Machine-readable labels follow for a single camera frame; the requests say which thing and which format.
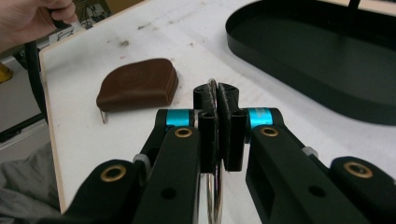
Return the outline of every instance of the white tabletop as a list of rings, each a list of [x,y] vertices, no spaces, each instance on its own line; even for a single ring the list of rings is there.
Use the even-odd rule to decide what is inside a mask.
[[[240,107],[279,108],[290,130],[326,165],[355,156],[396,176],[396,127],[339,115],[231,53],[225,22],[249,2],[148,0],[41,52],[63,211],[97,165],[131,161],[146,142],[158,108],[110,113],[103,124],[95,101],[109,72],[152,58],[167,58],[177,70],[170,108],[192,108],[193,88],[214,78],[240,90]],[[245,183],[247,158],[248,146],[243,172],[225,173],[223,223],[260,223]],[[205,212],[202,198],[199,223],[207,223]]]

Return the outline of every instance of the brown leather pouch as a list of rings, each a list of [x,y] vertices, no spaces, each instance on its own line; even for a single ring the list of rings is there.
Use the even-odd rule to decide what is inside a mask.
[[[96,104],[104,112],[170,105],[177,84],[176,70],[167,59],[130,63],[107,75]]]

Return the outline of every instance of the gray cloth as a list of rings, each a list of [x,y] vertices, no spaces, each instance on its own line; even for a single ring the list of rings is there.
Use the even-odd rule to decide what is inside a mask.
[[[50,143],[26,160],[0,164],[0,224],[30,224],[60,214]]]

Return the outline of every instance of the metal ring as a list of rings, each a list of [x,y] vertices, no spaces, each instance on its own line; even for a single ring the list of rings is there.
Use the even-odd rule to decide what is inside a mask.
[[[209,224],[221,223],[222,197],[222,165],[221,161],[218,161],[215,166],[215,173],[206,174],[207,217]]]
[[[274,128],[268,128],[268,127],[262,128],[262,129],[260,130],[260,132],[261,132],[262,134],[264,134],[264,135],[269,136],[269,137],[276,137],[276,136],[279,134],[279,132],[278,132],[276,129],[274,129]]]
[[[179,128],[175,130],[175,135],[177,137],[190,137],[192,135],[192,130],[188,128]]]
[[[110,175],[109,172],[111,171],[118,171],[117,174],[115,175]],[[123,178],[126,174],[126,168],[123,165],[117,164],[117,165],[112,165],[107,167],[100,175],[100,178],[109,183],[109,182],[114,182],[117,181],[121,178]]]
[[[361,177],[361,178],[371,178],[373,177],[373,171],[370,170],[365,165],[362,165],[360,163],[354,162],[354,161],[349,161],[344,164],[344,168],[352,175]]]

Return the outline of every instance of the blue ring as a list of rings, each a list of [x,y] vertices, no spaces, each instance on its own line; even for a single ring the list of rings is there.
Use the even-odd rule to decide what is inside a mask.
[[[253,130],[256,126],[259,125],[272,125],[273,118],[271,111],[265,107],[256,107],[256,108],[248,108],[247,109],[250,117],[250,128]]]
[[[166,114],[166,126],[189,126],[189,109],[171,109]]]

